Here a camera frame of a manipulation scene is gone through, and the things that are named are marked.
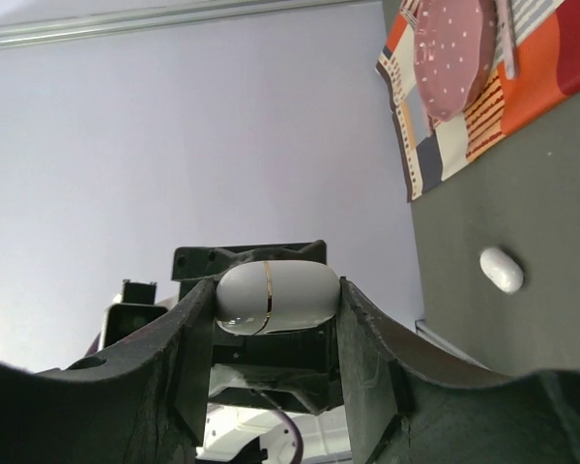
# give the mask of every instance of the white surface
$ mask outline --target white surface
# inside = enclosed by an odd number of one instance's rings
[[[320,416],[300,415],[292,418],[304,441],[303,462],[319,456],[340,455],[350,451],[350,438],[343,406]],[[294,437],[278,425],[260,437],[260,446],[269,453],[266,464],[286,464],[294,455]]]
[[[217,323],[238,335],[311,329],[335,316],[339,294],[339,277],[324,264],[246,263],[231,269],[219,282]]]
[[[524,283],[524,273],[520,266],[499,248],[482,251],[479,264],[487,278],[505,293],[517,292]]]
[[[0,51],[0,360],[69,365],[180,246],[322,238],[413,329],[385,39],[373,3]]]
[[[290,414],[304,440],[304,461],[319,456],[350,451],[346,414],[339,407],[319,417]],[[260,446],[267,449],[268,464],[290,462],[294,449],[291,433],[268,411],[222,406],[207,417],[204,446],[198,458],[227,462],[253,439],[260,437]]]
[[[206,0],[0,0],[0,26]]]

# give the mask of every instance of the pink round cushion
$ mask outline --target pink round cushion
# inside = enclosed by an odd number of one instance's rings
[[[415,29],[415,77],[425,110],[448,121],[472,104],[490,75],[494,0],[422,0]]]

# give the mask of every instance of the gold stripe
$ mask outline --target gold stripe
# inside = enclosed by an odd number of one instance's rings
[[[271,310],[273,309],[273,283],[271,280],[271,266],[269,265],[268,261],[263,261],[263,263],[264,270],[267,273],[267,315],[264,318],[262,327],[258,332],[254,333],[254,335],[260,334],[269,325],[269,321],[271,320]]]
[[[417,148],[417,140],[415,139],[415,128],[413,127],[413,120],[410,117],[410,109],[408,108],[408,103],[403,101],[400,106],[402,110],[404,122],[406,123],[406,134],[408,136],[408,144],[411,150]]]

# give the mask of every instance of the white device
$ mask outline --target white device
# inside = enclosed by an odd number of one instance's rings
[[[487,278],[505,293],[517,292],[524,283],[522,268],[499,248],[485,249],[479,264]]]
[[[236,335],[298,331],[335,316],[335,272],[311,261],[256,261],[228,271],[217,287],[217,323]]]

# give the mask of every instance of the colorful patterned fabric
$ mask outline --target colorful patterned fabric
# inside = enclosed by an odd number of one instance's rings
[[[481,96],[429,130],[413,69],[420,2],[402,2],[376,67],[389,86],[409,201],[580,91],[580,0],[511,0],[518,78],[505,78],[497,37],[492,74]]]

